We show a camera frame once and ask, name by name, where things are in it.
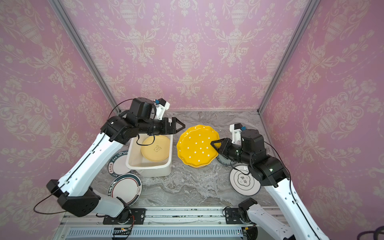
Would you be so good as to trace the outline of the yellow polka dot plate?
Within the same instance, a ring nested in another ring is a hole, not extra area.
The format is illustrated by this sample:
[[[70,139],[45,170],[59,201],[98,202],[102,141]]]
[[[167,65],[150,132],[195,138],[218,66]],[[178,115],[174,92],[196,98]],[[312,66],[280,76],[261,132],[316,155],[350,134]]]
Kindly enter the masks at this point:
[[[212,141],[219,139],[219,133],[210,126],[190,127],[180,136],[177,143],[178,157],[187,166],[203,168],[219,155],[211,146]]]

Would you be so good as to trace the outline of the pale yellow bear plate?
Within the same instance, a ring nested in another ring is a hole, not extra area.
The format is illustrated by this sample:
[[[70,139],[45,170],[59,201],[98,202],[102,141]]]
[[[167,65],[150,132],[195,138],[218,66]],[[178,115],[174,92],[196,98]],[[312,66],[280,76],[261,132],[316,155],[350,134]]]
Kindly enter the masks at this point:
[[[169,157],[171,141],[166,136],[148,137],[141,143],[141,153],[151,162],[161,162]]]

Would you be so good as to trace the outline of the white plate dark green rim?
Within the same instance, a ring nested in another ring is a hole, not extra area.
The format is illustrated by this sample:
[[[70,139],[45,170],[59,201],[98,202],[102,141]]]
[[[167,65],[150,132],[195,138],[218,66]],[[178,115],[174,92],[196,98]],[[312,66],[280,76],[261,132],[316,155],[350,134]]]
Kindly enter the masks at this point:
[[[108,172],[112,177],[119,177],[131,173],[133,170],[127,167],[128,151],[116,153],[108,162]]]

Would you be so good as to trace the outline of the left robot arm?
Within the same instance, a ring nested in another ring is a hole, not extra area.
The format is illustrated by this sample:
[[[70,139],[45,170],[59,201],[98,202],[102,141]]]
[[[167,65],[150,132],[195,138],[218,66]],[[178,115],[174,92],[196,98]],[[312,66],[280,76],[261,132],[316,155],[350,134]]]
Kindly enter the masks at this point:
[[[132,215],[121,198],[97,193],[91,183],[113,154],[139,134],[175,135],[185,128],[176,117],[165,118],[169,103],[164,99],[134,98],[129,110],[108,118],[87,152],[64,176],[50,180],[47,189],[60,207],[77,217],[95,213],[126,222]]]

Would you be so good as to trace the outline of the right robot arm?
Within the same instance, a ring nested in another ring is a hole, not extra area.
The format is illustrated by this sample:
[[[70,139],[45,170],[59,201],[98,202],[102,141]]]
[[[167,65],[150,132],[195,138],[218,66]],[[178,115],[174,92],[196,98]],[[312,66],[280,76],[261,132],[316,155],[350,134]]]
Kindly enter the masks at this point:
[[[264,137],[255,129],[240,133],[240,144],[229,138],[212,141],[218,154],[230,161],[245,164],[249,174],[257,180],[278,204],[287,223],[267,213],[254,199],[239,204],[239,214],[245,223],[253,223],[275,240],[327,240],[328,236],[317,225],[298,196],[292,175],[280,158],[267,154]]]

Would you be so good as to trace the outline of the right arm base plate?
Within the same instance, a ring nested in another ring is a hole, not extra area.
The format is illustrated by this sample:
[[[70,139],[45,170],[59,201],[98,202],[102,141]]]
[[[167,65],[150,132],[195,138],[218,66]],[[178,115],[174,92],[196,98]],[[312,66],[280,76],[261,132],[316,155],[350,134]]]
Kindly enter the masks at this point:
[[[227,225],[254,224],[248,213],[242,208],[224,207],[223,216]]]

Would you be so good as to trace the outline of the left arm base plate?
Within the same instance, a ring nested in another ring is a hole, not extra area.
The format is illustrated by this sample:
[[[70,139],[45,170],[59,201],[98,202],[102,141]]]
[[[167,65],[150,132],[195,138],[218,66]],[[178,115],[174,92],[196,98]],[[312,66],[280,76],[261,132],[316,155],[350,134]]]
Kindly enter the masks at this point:
[[[142,225],[146,217],[145,208],[131,208],[129,211],[123,211],[116,218],[110,216],[104,217],[104,225]]]

